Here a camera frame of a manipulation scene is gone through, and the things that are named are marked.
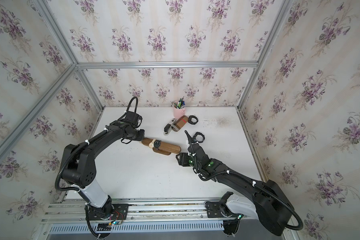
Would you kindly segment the beige watch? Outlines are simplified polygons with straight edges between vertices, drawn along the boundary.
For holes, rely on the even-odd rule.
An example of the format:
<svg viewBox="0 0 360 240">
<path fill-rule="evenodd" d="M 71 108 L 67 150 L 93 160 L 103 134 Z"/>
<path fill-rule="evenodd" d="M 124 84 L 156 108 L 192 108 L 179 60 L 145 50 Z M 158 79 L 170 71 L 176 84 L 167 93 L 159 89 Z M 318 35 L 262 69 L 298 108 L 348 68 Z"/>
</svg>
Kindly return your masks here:
<svg viewBox="0 0 360 240">
<path fill-rule="evenodd" d="M 149 147 L 153 149 L 155 147 L 155 141 L 156 139 L 152 139 L 152 141 L 149 143 Z"/>
</svg>

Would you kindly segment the black analog watch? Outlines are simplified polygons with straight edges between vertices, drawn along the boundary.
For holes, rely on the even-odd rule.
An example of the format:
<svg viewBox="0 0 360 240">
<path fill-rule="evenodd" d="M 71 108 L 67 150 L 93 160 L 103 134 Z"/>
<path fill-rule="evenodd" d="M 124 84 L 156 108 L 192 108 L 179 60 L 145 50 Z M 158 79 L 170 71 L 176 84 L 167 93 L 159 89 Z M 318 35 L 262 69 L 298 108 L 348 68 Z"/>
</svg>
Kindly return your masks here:
<svg viewBox="0 0 360 240">
<path fill-rule="evenodd" d="M 160 140 L 155 140 L 155 141 L 154 141 L 154 148 L 155 148 L 155 149 L 159 149 L 160 146 L 161 146 L 161 142 L 162 142 L 162 141 L 160 141 Z"/>
</svg>

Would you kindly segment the wooden watch stand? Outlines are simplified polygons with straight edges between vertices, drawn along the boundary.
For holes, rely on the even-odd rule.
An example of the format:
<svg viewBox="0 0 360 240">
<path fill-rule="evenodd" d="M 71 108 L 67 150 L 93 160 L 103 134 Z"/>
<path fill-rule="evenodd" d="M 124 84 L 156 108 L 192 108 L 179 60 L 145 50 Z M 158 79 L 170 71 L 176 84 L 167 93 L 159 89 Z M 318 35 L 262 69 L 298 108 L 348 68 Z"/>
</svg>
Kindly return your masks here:
<svg viewBox="0 0 360 240">
<path fill-rule="evenodd" d="M 152 139 L 150 139 L 150 138 L 144 138 L 141 142 L 144 146 L 149 147 L 149 143 L 151 141 L 152 141 Z M 166 143 L 166 142 L 162 141 L 159 149 L 153 148 L 152 150 L 155 153 L 169 156 L 171 154 L 176 154 L 176 155 L 179 154 L 182 149 L 178 145 L 174 145 L 174 144 L 170 144 L 170 143 Z"/>
</svg>

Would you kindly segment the black sport watch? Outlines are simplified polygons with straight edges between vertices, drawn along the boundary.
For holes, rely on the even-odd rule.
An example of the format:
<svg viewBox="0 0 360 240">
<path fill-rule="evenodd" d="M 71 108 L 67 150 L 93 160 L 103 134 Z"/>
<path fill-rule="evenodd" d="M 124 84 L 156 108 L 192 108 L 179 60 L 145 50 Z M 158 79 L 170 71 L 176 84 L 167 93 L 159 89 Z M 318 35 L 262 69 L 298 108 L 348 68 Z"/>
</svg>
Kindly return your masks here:
<svg viewBox="0 0 360 240">
<path fill-rule="evenodd" d="M 200 133 L 200 132 L 196 132 L 192 137 L 192 143 L 193 144 L 199 144 L 199 143 L 203 143 L 205 141 L 206 137 L 204 134 Z"/>
<path fill-rule="evenodd" d="M 188 117 L 188 123 L 191 124 L 191 125 L 196 125 L 197 123 L 199 122 L 199 119 L 194 116 L 194 115 L 190 115 Z"/>
</svg>

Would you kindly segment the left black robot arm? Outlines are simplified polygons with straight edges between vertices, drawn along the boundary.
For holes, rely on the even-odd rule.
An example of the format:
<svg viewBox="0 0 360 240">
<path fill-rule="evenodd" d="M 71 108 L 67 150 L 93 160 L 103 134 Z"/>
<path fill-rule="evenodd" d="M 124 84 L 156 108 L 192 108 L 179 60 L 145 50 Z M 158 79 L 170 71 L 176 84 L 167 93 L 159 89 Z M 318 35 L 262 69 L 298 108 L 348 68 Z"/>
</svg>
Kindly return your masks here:
<svg viewBox="0 0 360 240">
<path fill-rule="evenodd" d="M 58 192 L 75 191 L 93 209 L 109 215 L 112 213 L 112 199 L 96 180 L 96 157 L 116 141 L 123 144 L 140 142 L 145 131 L 140 129 L 143 118 L 137 113 L 138 98 L 133 97 L 124 114 L 106 125 L 104 130 L 78 145 L 67 145 L 55 180 Z"/>
</svg>

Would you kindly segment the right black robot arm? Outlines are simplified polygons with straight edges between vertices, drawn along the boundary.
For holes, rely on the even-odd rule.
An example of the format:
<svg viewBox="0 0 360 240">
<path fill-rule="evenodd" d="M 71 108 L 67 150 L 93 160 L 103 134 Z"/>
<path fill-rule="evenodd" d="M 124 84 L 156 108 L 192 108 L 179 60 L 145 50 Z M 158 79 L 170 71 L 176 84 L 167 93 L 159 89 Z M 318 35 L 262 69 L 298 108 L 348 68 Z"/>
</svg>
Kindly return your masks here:
<svg viewBox="0 0 360 240">
<path fill-rule="evenodd" d="M 180 166 L 192 167 L 204 182 L 212 180 L 246 197 L 254 204 L 258 220 L 270 233 L 280 236 L 285 228 L 294 231 L 303 229 L 301 217 L 276 182 L 254 180 L 217 159 L 209 158 L 196 138 L 187 131 L 185 134 L 189 147 L 187 153 L 177 155 Z"/>
</svg>

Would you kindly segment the black and beige stapler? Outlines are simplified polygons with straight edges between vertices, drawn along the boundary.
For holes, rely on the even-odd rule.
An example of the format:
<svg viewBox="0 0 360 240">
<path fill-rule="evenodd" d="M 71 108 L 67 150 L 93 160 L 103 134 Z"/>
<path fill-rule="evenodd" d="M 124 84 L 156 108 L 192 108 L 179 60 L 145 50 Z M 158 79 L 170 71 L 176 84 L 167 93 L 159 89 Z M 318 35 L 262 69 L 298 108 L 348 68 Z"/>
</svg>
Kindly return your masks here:
<svg viewBox="0 0 360 240">
<path fill-rule="evenodd" d="M 173 118 L 171 121 L 169 121 L 166 126 L 164 127 L 164 135 L 167 136 L 172 131 L 172 126 L 176 122 L 177 119 Z"/>
</svg>

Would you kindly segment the pink pen bucket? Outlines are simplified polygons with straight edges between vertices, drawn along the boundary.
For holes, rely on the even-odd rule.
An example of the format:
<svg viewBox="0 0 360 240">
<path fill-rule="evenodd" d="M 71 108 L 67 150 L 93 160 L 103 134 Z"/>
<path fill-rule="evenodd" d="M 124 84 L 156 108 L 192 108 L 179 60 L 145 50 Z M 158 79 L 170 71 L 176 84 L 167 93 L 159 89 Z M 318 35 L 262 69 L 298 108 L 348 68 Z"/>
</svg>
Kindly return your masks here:
<svg viewBox="0 0 360 240">
<path fill-rule="evenodd" d="M 179 119 L 182 116 L 185 116 L 186 115 L 186 108 L 183 107 L 183 108 L 179 109 L 179 108 L 173 107 L 173 115 L 174 115 L 175 119 Z"/>
</svg>

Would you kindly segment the pens in bucket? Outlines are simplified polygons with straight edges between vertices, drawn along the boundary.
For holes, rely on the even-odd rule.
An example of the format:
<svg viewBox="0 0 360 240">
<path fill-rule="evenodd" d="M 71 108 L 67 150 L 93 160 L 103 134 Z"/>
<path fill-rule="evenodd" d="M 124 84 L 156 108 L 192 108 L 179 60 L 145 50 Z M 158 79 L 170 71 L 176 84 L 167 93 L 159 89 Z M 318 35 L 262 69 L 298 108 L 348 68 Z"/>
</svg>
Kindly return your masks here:
<svg viewBox="0 0 360 240">
<path fill-rule="evenodd" d="M 185 104 L 184 98 L 180 98 L 179 100 L 172 102 L 172 107 L 175 109 L 183 109 L 183 108 L 185 108 L 185 106 L 186 106 L 186 104 Z"/>
</svg>

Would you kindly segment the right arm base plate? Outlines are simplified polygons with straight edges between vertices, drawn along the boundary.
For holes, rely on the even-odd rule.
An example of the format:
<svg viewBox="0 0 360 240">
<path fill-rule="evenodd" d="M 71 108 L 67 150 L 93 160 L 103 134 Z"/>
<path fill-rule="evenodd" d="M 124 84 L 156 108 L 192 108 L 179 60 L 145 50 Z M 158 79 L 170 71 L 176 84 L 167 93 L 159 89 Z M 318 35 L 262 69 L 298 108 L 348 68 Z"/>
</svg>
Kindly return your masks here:
<svg viewBox="0 0 360 240">
<path fill-rule="evenodd" d="M 243 214 L 233 213 L 229 208 L 220 202 L 205 202 L 205 208 L 208 218 L 235 218 L 242 219 L 246 216 Z"/>
</svg>

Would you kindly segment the aluminium mounting rail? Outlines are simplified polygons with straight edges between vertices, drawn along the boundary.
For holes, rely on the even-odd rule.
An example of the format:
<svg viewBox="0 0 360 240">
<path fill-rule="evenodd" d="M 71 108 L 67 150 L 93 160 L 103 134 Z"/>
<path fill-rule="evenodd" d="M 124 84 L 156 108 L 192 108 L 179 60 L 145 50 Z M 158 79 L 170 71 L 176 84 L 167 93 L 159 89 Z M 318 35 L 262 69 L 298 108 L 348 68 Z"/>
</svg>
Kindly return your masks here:
<svg viewBox="0 0 360 240">
<path fill-rule="evenodd" d="M 101 220 L 85 211 L 85 201 L 65 200 L 50 204 L 42 217 L 42 233 L 97 234 L 224 231 L 255 220 L 256 210 L 244 200 L 245 210 L 231 216 L 221 213 L 219 200 L 209 199 L 116 199 L 114 213 Z"/>
</svg>

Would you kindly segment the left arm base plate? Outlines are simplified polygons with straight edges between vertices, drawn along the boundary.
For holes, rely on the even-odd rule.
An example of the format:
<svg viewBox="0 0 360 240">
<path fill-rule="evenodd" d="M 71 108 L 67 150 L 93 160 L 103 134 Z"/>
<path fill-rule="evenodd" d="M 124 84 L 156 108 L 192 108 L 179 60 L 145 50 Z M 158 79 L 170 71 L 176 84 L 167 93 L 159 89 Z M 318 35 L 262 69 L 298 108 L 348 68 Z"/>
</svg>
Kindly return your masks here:
<svg viewBox="0 0 360 240">
<path fill-rule="evenodd" d="M 112 206 L 106 206 L 105 208 L 95 208 L 91 205 L 86 205 L 86 207 L 89 221 L 123 221 L 127 218 L 129 209 L 128 204 L 112 204 Z"/>
</svg>

